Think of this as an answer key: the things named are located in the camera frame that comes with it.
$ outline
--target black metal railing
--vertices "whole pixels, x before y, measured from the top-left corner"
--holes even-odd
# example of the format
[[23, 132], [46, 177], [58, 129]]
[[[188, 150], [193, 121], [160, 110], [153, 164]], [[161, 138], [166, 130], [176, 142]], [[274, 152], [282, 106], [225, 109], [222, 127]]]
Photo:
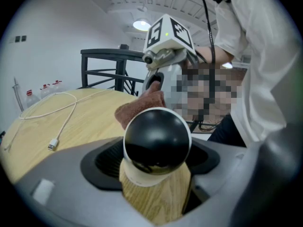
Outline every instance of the black metal railing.
[[[126, 71], [126, 61], [140, 61], [143, 62], [142, 52], [135, 52], [128, 50], [128, 45], [122, 44], [120, 49], [89, 49], [81, 50], [82, 60], [81, 60], [81, 77], [82, 77], [82, 87], [88, 88], [94, 87], [96, 85], [115, 80], [115, 84], [109, 88], [115, 88], [116, 91], [124, 92], [131, 95], [138, 96], [138, 91], [135, 91], [136, 82], [143, 83], [144, 80], [138, 78], [132, 78], [128, 76]], [[116, 61], [115, 69], [97, 69], [88, 70], [88, 58], [104, 59], [110, 61]], [[105, 71], [116, 71], [115, 74], [106, 73]], [[88, 75], [103, 76], [109, 79], [101, 80], [88, 84]]]

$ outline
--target white usb cable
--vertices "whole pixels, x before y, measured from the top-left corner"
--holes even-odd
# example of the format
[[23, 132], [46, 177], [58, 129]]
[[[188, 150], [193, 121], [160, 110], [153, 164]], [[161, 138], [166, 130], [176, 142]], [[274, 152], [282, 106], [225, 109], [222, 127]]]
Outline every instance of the white usb cable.
[[[32, 106], [32, 108], [31, 108], [30, 110], [28, 110], [28, 112], [26, 113], [26, 115], [25, 115], [23, 118], [21, 117], [21, 114], [20, 114], [19, 119], [21, 119], [21, 123], [19, 124], [19, 126], [18, 126], [18, 128], [17, 128], [17, 130], [16, 130], [16, 133], [15, 133], [15, 135], [13, 136], [11, 142], [4, 148], [4, 150], [7, 150], [7, 151], [10, 150], [10, 148], [11, 148], [11, 146], [12, 146], [12, 143], [13, 143], [13, 141], [14, 141], [16, 135], [18, 134], [18, 132], [19, 132], [19, 130], [20, 130], [20, 128], [21, 128], [21, 126], [22, 126], [22, 124], [24, 123], [25, 120], [41, 118], [41, 117], [44, 117], [44, 116], [53, 114], [53, 113], [58, 112], [58, 111], [60, 111], [60, 110], [62, 110], [62, 109], [64, 109], [64, 108], [67, 108], [67, 107], [69, 107], [69, 106], [74, 105], [74, 107], [72, 108], [70, 114], [68, 115], [68, 117], [66, 118], [66, 120], [65, 120], [65, 122], [63, 123], [62, 127], [60, 128], [60, 130], [59, 130], [59, 132], [58, 132], [56, 138], [52, 139], [51, 142], [49, 143], [48, 149], [49, 149], [49, 150], [52, 150], [52, 151], [55, 151], [56, 148], [57, 148], [57, 145], [58, 145], [58, 143], [59, 143], [60, 134], [62, 133], [62, 131], [63, 131], [65, 125], [67, 124], [67, 122], [69, 121], [69, 119], [71, 118], [71, 115], [72, 115], [72, 113], [74, 112], [77, 103], [80, 102], [80, 101], [83, 101], [83, 100], [85, 100], [85, 99], [87, 99], [87, 98], [89, 98], [89, 97], [91, 97], [91, 96], [93, 96], [93, 95], [95, 95], [95, 94], [103, 93], [103, 92], [106, 92], [106, 91], [109, 91], [109, 90], [112, 90], [112, 89], [106, 89], [106, 90], [103, 90], [103, 91], [99, 91], [99, 92], [93, 93], [93, 94], [91, 94], [91, 95], [88, 95], [88, 96], [86, 96], [86, 97], [80, 99], [80, 100], [77, 100], [77, 98], [76, 98], [74, 95], [70, 94], [70, 93], [53, 93], [53, 94], [50, 94], [50, 95], [46, 96], [45, 98], [43, 98], [42, 100], [40, 100], [39, 102], [37, 102], [36, 104], [34, 104], [34, 105]], [[54, 110], [54, 111], [52, 111], [52, 112], [50, 112], [50, 113], [45, 113], [45, 114], [42, 114], [42, 115], [27, 117], [27, 116], [29, 115], [29, 113], [32, 112], [33, 109], [34, 109], [37, 105], [39, 105], [42, 101], [46, 100], [47, 98], [49, 98], [49, 97], [51, 97], [51, 96], [57, 95], [57, 94], [67, 94], [67, 95], [70, 95], [70, 96], [74, 97], [76, 101], [73, 102], [73, 103], [71, 103], [71, 104], [69, 104], [69, 105], [67, 105], [67, 106], [64, 106], [64, 107], [62, 107], [62, 108], [56, 109], [56, 110]]]

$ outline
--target ceiling light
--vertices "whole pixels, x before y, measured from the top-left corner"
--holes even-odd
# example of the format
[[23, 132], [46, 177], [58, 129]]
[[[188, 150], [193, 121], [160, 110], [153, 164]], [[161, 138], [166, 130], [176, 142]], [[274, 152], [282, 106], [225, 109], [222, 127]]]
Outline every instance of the ceiling light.
[[147, 11], [147, 7], [145, 7], [144, 5], [142, 7], [141, 6], [137, 7], [137, 9], [143, 13], [146, 13], [146, 11]]
[[227, 68], [227, 69], [231, 69], [232, 68], [232, 64], [231, 63], [225, 63], [225, 64], [223, 64], [222, 66], [224, 66], [225, 68]]
[[151, 25], [146, 21], [146, 19], [142, 18], [135, 21], [133, 23], [133, 26], [141, 31], [147, 31], [151, 27]]

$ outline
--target black ball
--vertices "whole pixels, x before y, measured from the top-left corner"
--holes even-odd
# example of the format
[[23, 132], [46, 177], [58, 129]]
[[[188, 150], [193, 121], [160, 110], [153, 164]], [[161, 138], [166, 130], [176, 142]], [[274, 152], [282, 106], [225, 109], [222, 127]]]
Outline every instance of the black ball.
[[151, 108], [137, 115], [125, 131], [125, 150], [141, 171], [162, 175], [177, 169], [190, 150], [185, 121], [166, 108]]

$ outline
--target wooden table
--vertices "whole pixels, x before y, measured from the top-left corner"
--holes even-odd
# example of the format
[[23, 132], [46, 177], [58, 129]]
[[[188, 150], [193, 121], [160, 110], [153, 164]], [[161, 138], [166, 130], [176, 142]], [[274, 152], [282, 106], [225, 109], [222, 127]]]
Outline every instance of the wooden table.
[[[69, 93], [81, 99], [100, 89], [78, 89]], [[136, 97], [118, 92], [105, 91], [77, 103], [75, 111], [66, 124], [57, 150], [123, 136], [124, 130], [116, 121], [114, 112], [120, 105], [135, 100]], [[54, 111], [74, 102], [69, 95], [55, 95], [38, 105], [28, 116]], [[14, 136], [21, 120], [16, 119], [6, 133], [0, 147], [1, 163], [12, 183], [18, 181], [43, 159], [54, 152], [47, 149], [72, 107], [51, 115], [26, 120], [13, 141], [11, 150], [4, 151]], [[120, 181], [125, 198], [154, 224], [164, 224], [181, 217], [181, 211], [190, 181], [190, 172], [185, 164], [160, 184], [153, 187], [139, 187], [130, 182], [124, 173], [124, 162], [120, 166]]]

